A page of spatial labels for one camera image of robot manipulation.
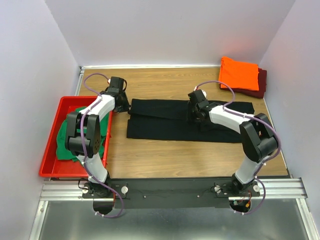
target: white wall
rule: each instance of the white wall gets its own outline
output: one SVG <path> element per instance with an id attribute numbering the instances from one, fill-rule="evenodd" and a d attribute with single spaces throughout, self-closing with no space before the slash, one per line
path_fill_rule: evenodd
<path id="1" fill-rule="evenodd" d="M 258 63 L 294 0 L 46 0 L 82 66 Z"/>
<path id="2" fill-rule="evenodd" d="M 0 239 L 29 239 L 38 177 L 60 97 L 79 74 L 43 0 L 0 3 Z"/>
<path id="3" fill-rule="evenodd" d="M 289 171 L 302 177 L 320 229 L 320 1 L 297 0 L 265 53 L 265 99 Z"/>

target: wooden tabletop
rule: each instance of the wooden tabletop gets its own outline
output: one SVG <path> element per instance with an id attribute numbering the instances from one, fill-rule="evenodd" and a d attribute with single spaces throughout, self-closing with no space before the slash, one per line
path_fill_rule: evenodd
<path id="1" fill-rule="evenodd" d="M 142 68 L 142 69 L 86 69 L 84 77 L 102 73 L 127 80 L 126 94 L 131 103 L 135 99 L 188 100 L 188 93 L 204 81 L 217 80 L 219 68 Z M 108 84 L 102 76 L 94 75 L 87 85 L 99 92 Z M 209 100 L 229 101 L 228 91 L 218 84 L 201 87 Z M 80 96 L 95 95 L 83 83 Z M 263 99 L 236 93 L 236 101 L 252 102 L 255 114 L 268 114 Z M 130 115 L 116 113 L 111 125 L 107 166 L 112 178 L 170 178 L 231 176 L 244 158 L 241 143 L 166 141 L 127 138 Z M 281 155 L 268 162 L 260 176 L 283 176 L 287 170 Z"/>

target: orange cloth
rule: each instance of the orange cloth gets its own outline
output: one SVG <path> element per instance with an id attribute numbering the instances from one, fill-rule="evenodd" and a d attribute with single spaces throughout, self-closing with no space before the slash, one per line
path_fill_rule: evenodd
<path id="1" fill-rule="evenodd" d="M 230 88 L 259 91 L 258 65 L 241 61 L 234 61 L 229 57 L 221 58 L 219 81 Z"/>

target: maroon folded towel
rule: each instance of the maroon folded towel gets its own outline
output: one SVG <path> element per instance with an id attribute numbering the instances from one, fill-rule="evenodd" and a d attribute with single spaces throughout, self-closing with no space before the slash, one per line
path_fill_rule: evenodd
<path id="1" fill-rule="evenodd" d="M 259 91 L 252 91 L 247 89 L 241 89 L 241 88 L 232 88 L 232 90 L 235 93 L 245 94 L 254 98 L 263 99 L 266 88 L 267 88 L 267 71 L 263 70 L 261 68 L 258 69 L 258 85 L 259 85 Z"/>

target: robotic arm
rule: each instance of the robotic arm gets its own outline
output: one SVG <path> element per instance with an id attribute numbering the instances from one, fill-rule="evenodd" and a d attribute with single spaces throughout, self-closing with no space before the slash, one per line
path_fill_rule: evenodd
<path id="1" fill-rule="evenodd" d="M 258 121 L 229 113 L 226 107 L 218 103 L 209 103 L 200 89 L 189 93 L 188 96 L 190 101 L 187 120 L 189 122 L 210 121 L 230 128 L 241 135 L 245 156 L 240 168 L 231 177 L 231 191 L 234 194 L 243 193 L 253 183 L 264 160 L 278 148 L 274 133 Z M 268 117 L 263 113 L 245 115 L 271 125 Z"/>
<path id="2" fill-rule="evenodd" d="M 108 171 L 102 165 L 99 156 L 101 145 L 100 121 L 110 112 L 127 112 L 130 108 L 126 95 L 127 82 L 120 77 L 111 77 L 110 85 L 102 91 L 97 99 L 80 112 L 71 112 L 67 115 L 65 147 L 84 164 L 84 149 L 80 133 L 81 118 L 90 110 L 84 119 L 85 147 L 87 151 L 86 167 L 100 182 L 108 185 L 110 179 Z"/>

